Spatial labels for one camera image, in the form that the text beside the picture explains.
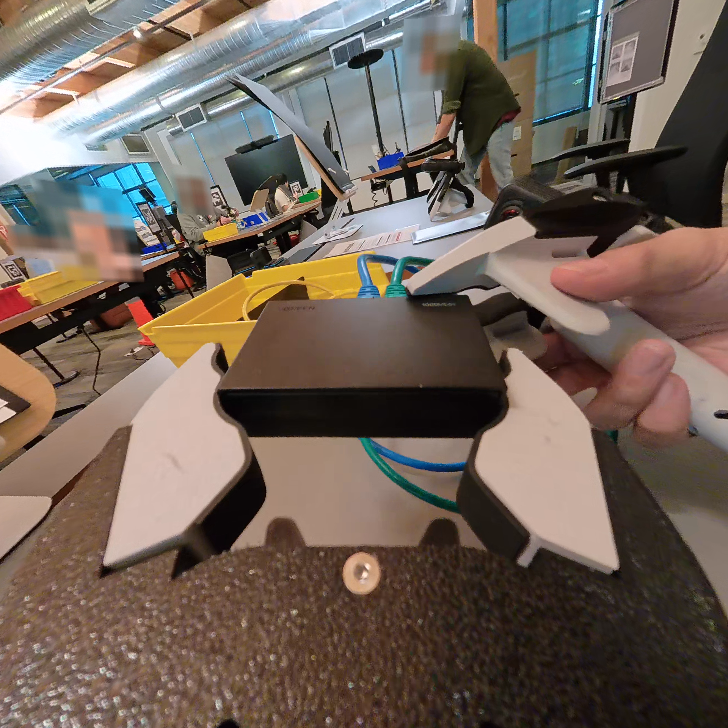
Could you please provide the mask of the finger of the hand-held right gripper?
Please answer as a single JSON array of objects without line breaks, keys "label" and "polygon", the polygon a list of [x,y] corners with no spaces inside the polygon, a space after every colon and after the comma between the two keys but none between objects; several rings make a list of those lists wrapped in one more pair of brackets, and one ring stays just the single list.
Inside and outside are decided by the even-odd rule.
[{"label": "finger of the hand-held right gripper", "polygon": [[524,311],[509,314],[483,329],[495,359],[501,359],[510,349],[520,350],[528,359],[539,359],[548,348],[544,334],[530,325]]},{"label": "finger of the hand-held right gripper", "polygon": [[455,249],[435,259],[405,282],[410,296],[460,293],[473,287],[486,289],[488,257],[536,234],[523,217],[497,223],[478,232]]}]

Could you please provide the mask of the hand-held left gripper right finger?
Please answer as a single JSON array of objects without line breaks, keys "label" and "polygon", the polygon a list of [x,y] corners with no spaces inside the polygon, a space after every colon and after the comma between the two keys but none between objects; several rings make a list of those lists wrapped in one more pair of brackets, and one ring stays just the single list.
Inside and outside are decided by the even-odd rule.
[{"label": "hand-held left gripper right finger", "polygon": [[527,568],[542,551],[620,569],[592,428],[522,351],[508,349],[507,412],[476,435],[457,489],[484,549]]}]

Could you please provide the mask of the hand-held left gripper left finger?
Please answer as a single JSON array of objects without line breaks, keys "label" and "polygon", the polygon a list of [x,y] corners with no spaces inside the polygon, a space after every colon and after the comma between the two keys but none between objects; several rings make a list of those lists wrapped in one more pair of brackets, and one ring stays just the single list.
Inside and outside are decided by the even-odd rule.
[{"label": "hand-held left gripper left finger", "polygon": [[167,552],[195,565],[230,551],[263,510],[259,461],[219,401],[226,368],[222,346],[203,345],[132,420],[105,571]]}]

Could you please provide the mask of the black network switch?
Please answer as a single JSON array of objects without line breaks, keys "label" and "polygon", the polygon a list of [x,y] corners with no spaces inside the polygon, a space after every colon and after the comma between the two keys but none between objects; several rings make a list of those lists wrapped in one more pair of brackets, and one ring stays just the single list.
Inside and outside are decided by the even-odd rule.
[{"label": "black network switch", "polygon": [[505,375],[467,296],[272,301],[221,378],[251,438],[467,438]]}]

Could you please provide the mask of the yellow plastic bin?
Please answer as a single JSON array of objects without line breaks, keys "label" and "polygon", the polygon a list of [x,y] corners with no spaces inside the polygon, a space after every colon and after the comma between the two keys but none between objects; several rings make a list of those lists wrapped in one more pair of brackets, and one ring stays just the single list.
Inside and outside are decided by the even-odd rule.
[{"label": "yellow plastic bin", "polygon": [[362,286],[358,262],[365,256],[355,253],[235,276],[147,323],[142,332],[176,367],[205,344],[220,344],[231,362],[269,300],[356,298]]}]

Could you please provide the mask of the person's right hand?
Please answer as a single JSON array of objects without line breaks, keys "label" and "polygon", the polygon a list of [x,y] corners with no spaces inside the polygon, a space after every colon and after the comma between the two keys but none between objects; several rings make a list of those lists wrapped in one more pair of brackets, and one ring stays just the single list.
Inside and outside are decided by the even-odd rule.
[{"label": "person's right hand", "polygon": [[[552,271],[551,283],[586,301],[619,300],[671,339],[727,372],[727,230],[681,228],[595,259]],[[585,406],[602,431],[632,428],[648,449],[689,437],[689,388],[671,373],[674,353],[663,341],[639,341],[614,373],[559,333],[545,335],[537,365],[569,395],[596,388]]]}]

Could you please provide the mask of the paper with red header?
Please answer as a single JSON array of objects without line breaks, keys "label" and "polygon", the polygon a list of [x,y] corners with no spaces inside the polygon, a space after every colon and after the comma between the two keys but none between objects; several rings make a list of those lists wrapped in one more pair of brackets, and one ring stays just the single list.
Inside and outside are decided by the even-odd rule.
[{"label": "paper with red header", "polygon": [[415,232],[419,230],[419,225],[408,226],[393,232],[374,234],[356,240],[344,240],[337,243],[325,256],[333,258],[337,256],[345,256],[348,254],[365,253],[388,245],[410,242]]}]

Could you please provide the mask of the black office chair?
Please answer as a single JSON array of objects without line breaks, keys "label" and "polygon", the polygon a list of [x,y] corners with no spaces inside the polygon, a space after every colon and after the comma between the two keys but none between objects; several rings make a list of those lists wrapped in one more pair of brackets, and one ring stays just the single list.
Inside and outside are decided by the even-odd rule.
[{"label": "black office chair", "polygon": [[626,152],[627,139],[587,144],[558,158],[591,157],[568,169],[566,180],[594,175],[606,187],[617,174],[617,193],[627,185],[656,215],[682,226],[722,226],[727,160],[727,9],[723,3],[703,57],[678,98],[657,145]]}]

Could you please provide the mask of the rounded wooden board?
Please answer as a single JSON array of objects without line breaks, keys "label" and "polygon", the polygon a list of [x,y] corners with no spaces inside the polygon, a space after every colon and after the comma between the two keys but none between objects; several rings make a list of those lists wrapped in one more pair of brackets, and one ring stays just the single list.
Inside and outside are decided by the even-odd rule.
[{"label": "rounded wooden board", "polygon": [[1,424],[1,462],[30,444],[50,423],[56,394],[50,380],[23,358],[1,345],[1,386],[31,406]]}]

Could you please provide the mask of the orange traffic cone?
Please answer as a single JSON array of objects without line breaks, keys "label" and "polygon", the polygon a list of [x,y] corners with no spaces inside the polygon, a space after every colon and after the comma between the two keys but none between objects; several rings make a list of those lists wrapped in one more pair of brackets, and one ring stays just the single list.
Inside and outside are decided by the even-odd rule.
[{"label": "orange traffic cone", "polygon": [[126,305],[127,308],[130,310],[132,319],[137,325],[138,331],[141,335],[141,338],[138,342],[139,345],[142,347],[154,347],[154,342],[151,341],[151,339],[144,332],[142,332],[143,326],[147,323],[150,323],[154,317],[150,314],[149,310],[146,308],[146,305],[139,297],[127,301]]}]

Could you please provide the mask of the white stand base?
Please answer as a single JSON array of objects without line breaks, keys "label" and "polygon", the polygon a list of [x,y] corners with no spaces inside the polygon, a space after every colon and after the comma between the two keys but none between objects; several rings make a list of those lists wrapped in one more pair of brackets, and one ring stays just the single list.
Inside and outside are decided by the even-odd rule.
[{"label": "white stand base", "polygon": [[48,496],[1,496],[1,559],[48,514]]}]

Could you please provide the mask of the grey notice board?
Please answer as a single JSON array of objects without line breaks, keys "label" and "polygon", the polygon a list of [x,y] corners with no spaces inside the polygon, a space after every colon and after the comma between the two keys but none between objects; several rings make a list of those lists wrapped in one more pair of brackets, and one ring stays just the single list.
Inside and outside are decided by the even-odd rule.
[{"label": "grey notice board", "polygon": [[665,82],[677,1],[614,2],[606,13],[598,102],[608,104]]}]

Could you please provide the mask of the black tilted panel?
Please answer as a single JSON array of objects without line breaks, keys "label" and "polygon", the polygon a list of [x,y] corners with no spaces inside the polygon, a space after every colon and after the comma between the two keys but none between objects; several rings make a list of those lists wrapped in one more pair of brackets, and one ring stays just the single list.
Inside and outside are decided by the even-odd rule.
[{"label": "black tilted panel", "polygon": [[303,151],[325,186],[339,201],[346,201],[355,194],[355,184],[348,172],[337,162],[333,152],[274,93],[266,86],[239,74],[228,75],[227,79],[255,102],[267,108],[292,130],[296,145]]}]

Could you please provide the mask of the long yellow storage bin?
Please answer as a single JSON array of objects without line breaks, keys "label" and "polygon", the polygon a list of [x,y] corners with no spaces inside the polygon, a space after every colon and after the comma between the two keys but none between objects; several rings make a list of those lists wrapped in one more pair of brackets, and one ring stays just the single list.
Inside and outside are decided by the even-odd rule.
[{"label": "long yellow storage bin", "polygon": [[52,271],[27,279],[17,289],[30,305],[41,306],[99,283],[100,281],[68,279],[62,272]]}]

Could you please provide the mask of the black floor lamp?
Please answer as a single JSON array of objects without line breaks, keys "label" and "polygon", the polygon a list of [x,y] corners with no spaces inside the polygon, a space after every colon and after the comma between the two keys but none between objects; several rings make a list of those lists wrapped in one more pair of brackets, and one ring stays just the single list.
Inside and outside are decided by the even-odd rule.
[{"label": "black floor lamp", "polygon": [[367,81],[367,87],[369,92],[369,101],[370,101],[370,108],[372,112],[373,117],[373,124],[375,128],[375,133],[377,137],[377,147],[378,147],[378,158],[381,158],[384,156],[384,141],[381,134],[381,126],[378,118],[378,109],[377,109],[377,101],[375,98],[374,88],[373,88],[373,81],[371,77],[370,68],[372,65],[376,64],[379,60],[381,60],[384,56],[384,51],[379,48],[374,48],[370,50],[365,50],[364,52],[361,52],[357,55],[355,55],[353,58],[351,58],[348,62],[348,68],[352,70],[357,69],[364,69],[366,73],[366,81]]}]

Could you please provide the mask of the red storage bin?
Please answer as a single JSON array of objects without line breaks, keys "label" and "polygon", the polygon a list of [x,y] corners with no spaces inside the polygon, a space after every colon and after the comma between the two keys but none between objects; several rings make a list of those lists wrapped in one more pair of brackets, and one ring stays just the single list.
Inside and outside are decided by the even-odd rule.
[{"label": "red storage bin", "polygon": [[0,321],[8,320],[32,309],[33,304],[20,292],[19,285],[1,288]]}]

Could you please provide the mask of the black wall monitor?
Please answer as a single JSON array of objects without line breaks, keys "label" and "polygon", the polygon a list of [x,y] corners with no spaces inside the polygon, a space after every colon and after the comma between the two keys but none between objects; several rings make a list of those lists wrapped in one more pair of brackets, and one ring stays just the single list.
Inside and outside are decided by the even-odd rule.
[{"label": "black wall monitor", "polygon": [[264,138],[268,143],[253,148],[250,144],[243,152],[225,157],[234,186],[243,205],[250,205],[253,195],[262,183],[273,175],[283,174],[289,183],[298,182],[303,189],[310,186],[306,178],[294,136]]}]

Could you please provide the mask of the spiral metal air duct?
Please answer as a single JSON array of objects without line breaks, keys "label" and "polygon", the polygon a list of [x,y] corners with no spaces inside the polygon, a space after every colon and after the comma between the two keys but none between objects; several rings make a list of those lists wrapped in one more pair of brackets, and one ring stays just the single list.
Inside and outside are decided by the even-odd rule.
[{"label": "spiral metal air duct", "polygon": [[51,76],[165,11],[175,1],[37,2],[1,30],[1,80],[24,87]]},{"label": "spiral metal air duct", "polygon": [[462,11],[463,2],[263,2],[37,122],[96,147],[175,116],[229,86],[324,52],[337,68],[362,50],[398,43],[406,18]]}]

